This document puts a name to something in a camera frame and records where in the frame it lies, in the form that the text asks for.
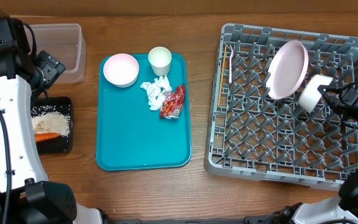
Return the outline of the white round plate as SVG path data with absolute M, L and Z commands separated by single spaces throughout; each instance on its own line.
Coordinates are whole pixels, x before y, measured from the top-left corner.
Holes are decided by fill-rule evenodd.
M 297 40 L 284 44 L 275 54 L 268 68 L 270 74 L 266 81 L 268 95 L 280 100 L 292 95 L 303 82 L 308 68 L 308 53 Z

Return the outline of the white bowl with peanuts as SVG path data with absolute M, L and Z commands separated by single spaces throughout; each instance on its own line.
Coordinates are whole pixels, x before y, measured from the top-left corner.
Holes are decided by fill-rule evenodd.
M 333 77 L 314 75 L 302 91 L 298 99 L 298 104 L 307 113 L 311 113 L 322 98 L 322 94 L 318 91 L 318 87 L 320 85 L 329 85 L 332 80 Z

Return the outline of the white bowl with scraps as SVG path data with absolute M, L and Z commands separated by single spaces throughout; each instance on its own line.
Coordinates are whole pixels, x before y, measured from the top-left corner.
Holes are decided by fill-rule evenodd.
M 129 54 L 110 56 L 103 65 L 103 75 L 111 84 L 126 88 L 137 80 L 139 63 Z

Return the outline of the orange carrot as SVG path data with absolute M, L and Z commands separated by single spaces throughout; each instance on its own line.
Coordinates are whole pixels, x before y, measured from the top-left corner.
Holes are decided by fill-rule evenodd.
M 36 142 L 48 141 L 58 137 L 60 137 L 60 133 L 40 133 L 40 134 L 35 134 L 35 141 Z

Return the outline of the grey dishwasher rack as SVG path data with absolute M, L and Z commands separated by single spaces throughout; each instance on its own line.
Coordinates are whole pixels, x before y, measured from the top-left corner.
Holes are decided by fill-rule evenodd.
M 342 87 L 358 79 L 358 37 L 243 24 L 221 29 L 213 83 L 204 169 L 213 175 L 272 180 L 337 191 L 358 169 L 358 129 L 341 123 L 325 102 L 312 113 L 299 104 L 300 92 L 269 97 L 268 68 L 291 40 L 308 51 L 308 77 L 333 77 Z M 221 104 L 221 64 L 227 46 Z M 234 49 L 229 84 L 230 45 Z

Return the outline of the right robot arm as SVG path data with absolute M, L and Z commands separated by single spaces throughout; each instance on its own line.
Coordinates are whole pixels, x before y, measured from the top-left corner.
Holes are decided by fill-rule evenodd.
M 358 81 L 341 88 L 318 85 L 317 90 L 341 119 L 358 121 Z M 337 197 L 319 203 L 298 203 L 266 216 L 263 223 L 358 223 L 358 170 L 339 189 Z

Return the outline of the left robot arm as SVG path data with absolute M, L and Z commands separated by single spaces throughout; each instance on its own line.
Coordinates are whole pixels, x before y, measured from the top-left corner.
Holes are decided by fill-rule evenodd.
M 102 210 L 78 204 L 67 184 L 49 181 L 42 166 L 30 106 L 65 66 L 37 50 L 30 30 L 0 18 L 0 223 L 108 223 Z

